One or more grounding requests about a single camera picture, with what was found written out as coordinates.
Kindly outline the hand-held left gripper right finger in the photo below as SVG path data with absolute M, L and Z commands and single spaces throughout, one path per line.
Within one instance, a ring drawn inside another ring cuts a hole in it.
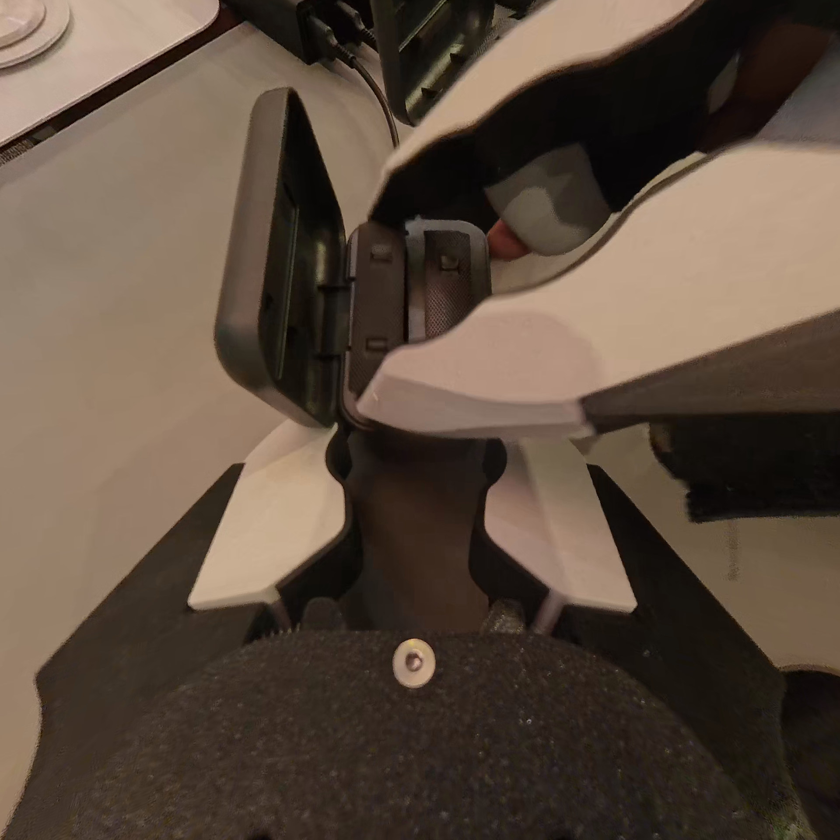
M 582 606 L 630 614 L 637 598 L 585 457 L 572 442 L 527 439 L 501 445 L 505 465 L 486 494 L 486 535 L 512 562 L 527 595 L 503 598 L 528 614 Z

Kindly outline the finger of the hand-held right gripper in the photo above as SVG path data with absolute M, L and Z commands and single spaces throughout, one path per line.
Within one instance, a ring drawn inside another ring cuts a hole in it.
M 558 279 L 389 353 L 358 413 L 501 439 L 838 413 L 838 210 L 836 145 L 708 156 L 636 201 Z
M 475 204 L 492 207 L 489 186 L 573 143 L 614 215 L 686 158 L 710 89 L 749 33 L 749 2 L 546 3 L 471 64 L 392 154 L 368 218 L 396 227 L 459 210 L 471 220 Z

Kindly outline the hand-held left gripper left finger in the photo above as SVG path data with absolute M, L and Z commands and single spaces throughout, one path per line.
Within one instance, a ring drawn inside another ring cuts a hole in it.
M 340 427 L 282 421 L 246 457 L 188 596 L 194 611 L 280 602 L 348 520 L 341 479 L 328 466 Z

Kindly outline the dark grey battery charging case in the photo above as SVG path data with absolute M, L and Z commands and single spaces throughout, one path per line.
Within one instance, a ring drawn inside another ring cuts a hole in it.
M 418 125 L 488 36 L 491 1 L 371 1 L 385 95 L 395 118 Z
M 348 513 L 339 537 L 283 584 L 280 602 L 269 606 L 285 628 L 298 625 L 312 601 L 338 602 L 364 567 L 361 527 L 347 489 L 350 440 L 355 433 L 385 429 L 365 417 L 367 424 L 354 423 L 343 410 L 354 231 L 345 234 L 339 201 L 298 93 L 288 87 L 262 93 L 250 114 L 215 350 L 228 377 L 285 420 L 339 426 L 328 466 L 341 479 Z

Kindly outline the person's right hand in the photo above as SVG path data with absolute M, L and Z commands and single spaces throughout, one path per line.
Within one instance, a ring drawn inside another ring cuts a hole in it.
M 708 153 L 759 132 L 823 58 L 834 40 L 827 28 L 782 19 L 760 30 L 743 48 L 727 98 L 700 122 L 689 144 Z M 499 219 L 487 242 L 493 259 L 529 253 L 568 254 L 606 224 L 613 210 L 582 143 L 542 154 L 486 189 Z

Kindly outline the dark grey multiport power adapter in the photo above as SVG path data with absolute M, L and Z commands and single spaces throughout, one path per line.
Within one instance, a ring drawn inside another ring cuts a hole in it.
M 255 26 L 307 65 L 337 60 L 340 50 L 377 51 L 370 2 L 223 1 L 240 20 Z

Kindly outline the white table mat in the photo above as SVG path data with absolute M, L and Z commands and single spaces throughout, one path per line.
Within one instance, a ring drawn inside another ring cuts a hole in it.
M 45 51 L 1 71 L 1 143 L 16 141 L 93 93 L 203 32 L 218 1 L 71 1 Z

